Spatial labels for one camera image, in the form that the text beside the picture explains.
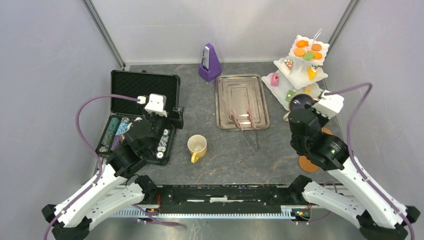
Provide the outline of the green interior mushroom mug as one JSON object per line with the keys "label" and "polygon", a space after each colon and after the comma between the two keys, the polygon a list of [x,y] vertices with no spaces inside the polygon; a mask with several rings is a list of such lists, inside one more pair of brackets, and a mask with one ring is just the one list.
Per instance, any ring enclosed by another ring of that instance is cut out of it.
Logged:
{"label": "green interior mushroom mug", "polygon": [[289,114],[290,114],[290,112],[287,112],[287,113],[283,116],[283,119],[284,119],[285,121],[288,121]]}

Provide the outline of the green swirl roll cake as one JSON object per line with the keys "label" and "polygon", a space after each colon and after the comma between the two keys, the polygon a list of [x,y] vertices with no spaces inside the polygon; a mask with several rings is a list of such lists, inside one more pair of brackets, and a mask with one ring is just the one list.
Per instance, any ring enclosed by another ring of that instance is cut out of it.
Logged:
{"label": "green swirl roll cake", "polygon": [[288,90],[286,93],[285,101],[289,103],[295,95],[296,95],[296,91]]}

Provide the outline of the yellow cake slice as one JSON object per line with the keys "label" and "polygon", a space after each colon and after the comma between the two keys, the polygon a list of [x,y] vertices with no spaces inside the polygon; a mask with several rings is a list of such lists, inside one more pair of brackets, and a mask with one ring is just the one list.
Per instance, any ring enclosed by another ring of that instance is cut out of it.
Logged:
{"label": "yellow cake slice", "polygon": [[314,65],[311,64],[308,68],[307,68],[307,75],[310,81],[313,81],[314,78],[316,77],[318,71],[319,71],[320,67],[318,65]]}

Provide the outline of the pink steel tongs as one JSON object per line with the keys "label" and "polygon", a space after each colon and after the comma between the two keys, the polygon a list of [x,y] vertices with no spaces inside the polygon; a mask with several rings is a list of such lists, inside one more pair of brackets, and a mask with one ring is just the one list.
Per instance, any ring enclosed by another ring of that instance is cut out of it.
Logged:
{"label": "pink steel tongs", "polygon": [[[259,136],[257,133],[256,121],[253,114],[252,106],[249,104],[247,112],[244,114],[237,114],[234,108],[231,109],[231,116],[234,125],[242,132],[244,138],[249,143],[253,151],[258,152],[260,149]],[[247,128],[254,131],[254,140],[250,139],[246,133]]]}

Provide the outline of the green macaron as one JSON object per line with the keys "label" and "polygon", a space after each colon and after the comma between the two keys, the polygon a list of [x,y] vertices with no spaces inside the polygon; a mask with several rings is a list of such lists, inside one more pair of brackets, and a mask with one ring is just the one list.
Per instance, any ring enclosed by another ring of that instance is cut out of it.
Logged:
{"label": "green macaron", "polygon": [[303,60],[306,60],[306,61],[310,61],[310,60],[312,60],[314,57],[315,57],[315,53],[314,53],[313,51],[309,51],[309,52],[306,52],[306,53],[302,56],[302,59],[303,59]]}

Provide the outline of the orange sandwich cookie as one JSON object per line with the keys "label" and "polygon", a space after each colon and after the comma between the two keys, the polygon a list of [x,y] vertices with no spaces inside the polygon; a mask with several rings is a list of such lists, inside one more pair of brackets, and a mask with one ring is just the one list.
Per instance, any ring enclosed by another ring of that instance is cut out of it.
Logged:
{"label": "orange sandwich cookie", "polygon": [[294,53],[294,55],[296,57],[300,57],[301,58],[301,57],[303,57],[306,54],[306,51],[305,51],[304,48],[297,47],[297,48],[295,48],[293,50],[293,53]]}

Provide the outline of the orange fish cake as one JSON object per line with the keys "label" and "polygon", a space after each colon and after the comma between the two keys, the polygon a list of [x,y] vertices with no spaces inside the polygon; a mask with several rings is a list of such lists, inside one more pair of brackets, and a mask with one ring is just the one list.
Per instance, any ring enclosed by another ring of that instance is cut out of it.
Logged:
{"label": "orange fish cake", "polygon": [[308,40],[299,40],[296,42],[296,47],[297,48],[305,48],[309,46],[309,41]]}
{"label": "orange fish cake", "polygon": [[323,55],[320,52],[312,51],[312,53],[313,53],[313,59],[314,60],[320,60],[320,59],[323,58]]}

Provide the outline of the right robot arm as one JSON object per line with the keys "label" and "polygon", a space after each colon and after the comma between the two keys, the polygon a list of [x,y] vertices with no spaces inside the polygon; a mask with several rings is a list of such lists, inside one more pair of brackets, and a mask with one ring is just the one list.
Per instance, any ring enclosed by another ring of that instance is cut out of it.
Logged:
{"label": "right robot arm", "polygon": [[323,132],[323,126],[343,107],[339,95],[313,98],[297,94],[289,102],[287,117],[291,147],[300,156],[339,180],[352,198],[327,190],[311,178],[300,175],[290,185],[289,199],[295,204],[307,201],[324,207],[357,227],[368,240],[404,240],[413,237],[411,226],[420,216],[414,206],[406,206],[388,194],[349,155],[347,144]]}

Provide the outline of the layered strawberry cake slice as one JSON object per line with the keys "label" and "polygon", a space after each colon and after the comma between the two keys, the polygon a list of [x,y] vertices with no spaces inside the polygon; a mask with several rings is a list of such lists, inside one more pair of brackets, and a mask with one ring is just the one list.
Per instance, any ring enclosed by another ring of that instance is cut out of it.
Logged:
{"label": "layered strawberry cake slice", "polygon": [[291,58],[287,58],[287,59],[284,59],[283,62],[284,62],[285,68],[290,73],[293,69],[294,61]]}

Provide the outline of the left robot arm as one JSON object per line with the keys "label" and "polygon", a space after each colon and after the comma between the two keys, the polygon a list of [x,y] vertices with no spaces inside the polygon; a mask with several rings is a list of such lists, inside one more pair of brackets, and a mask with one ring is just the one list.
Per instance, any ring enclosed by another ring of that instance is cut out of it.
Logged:
{"label": "left robot arm", "polygon": [[156,185],[147,175],[136,176],[145,165],[164,166],[169,162],[170,144],[184,125],[183,111],[174,108],[167,116],[150,114],[134,121],[124,133],[124,141],[96,174],[62,203],[48,204],[42,214],[49,223],[45,235],[56,240],[83,240],[99,223],[118,211],[140,202],[153,203]]}

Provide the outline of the small orange macaron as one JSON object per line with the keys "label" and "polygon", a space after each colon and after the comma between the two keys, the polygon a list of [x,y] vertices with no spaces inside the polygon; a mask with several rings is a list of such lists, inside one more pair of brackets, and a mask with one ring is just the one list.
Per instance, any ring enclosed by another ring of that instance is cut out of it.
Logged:
{"label": "small orange macaron", "polygon": [[322,50],[322,45],[321,44],[319,44],[319,43],[314,43],[312,46],[311,46],[311,49],[313,50],[313,51],[316,51],[316,52],[319,52],[319,51],[321,51]]}

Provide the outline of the yellow rectangular cake bar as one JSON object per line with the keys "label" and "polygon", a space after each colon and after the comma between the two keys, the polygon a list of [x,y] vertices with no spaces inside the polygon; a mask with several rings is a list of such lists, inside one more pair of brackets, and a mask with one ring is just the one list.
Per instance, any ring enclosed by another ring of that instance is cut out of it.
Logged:
{"label": "yellow rectangular cake bar", "polygon": [[311,93],[311,86],[310,86],[310,85],[305,86],[305,87],[303,88],[303,92],[304,92],[305,94],[310,94],[310,93]]}

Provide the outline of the pink cake piece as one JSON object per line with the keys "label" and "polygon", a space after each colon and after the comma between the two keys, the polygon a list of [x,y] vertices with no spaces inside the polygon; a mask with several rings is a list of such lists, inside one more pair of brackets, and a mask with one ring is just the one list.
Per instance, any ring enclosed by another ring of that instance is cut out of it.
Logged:
{"label": "pink cake piece", "polygon": [[278,73],[273,73],[272,75],[271,75],[271,79],[270,79],[270,85],[272,86],[272,87],[277,87],[278,85],[279,85],[279,74]]}

